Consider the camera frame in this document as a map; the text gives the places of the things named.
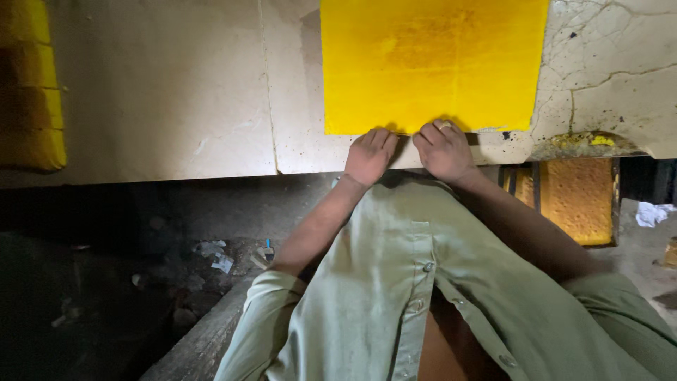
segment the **person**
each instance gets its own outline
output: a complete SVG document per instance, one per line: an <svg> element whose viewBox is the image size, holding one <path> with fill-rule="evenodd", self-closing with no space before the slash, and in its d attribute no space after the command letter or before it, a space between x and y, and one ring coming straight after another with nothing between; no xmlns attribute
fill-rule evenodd
<svg viewBox="0 0 677 381"><path fill-rule="evenodd" d="M413 143L439 181L379 181L397 136L355 140L253 281L216 381L677 377L677 341L638 290L485 177L456 125Z"/></svg>

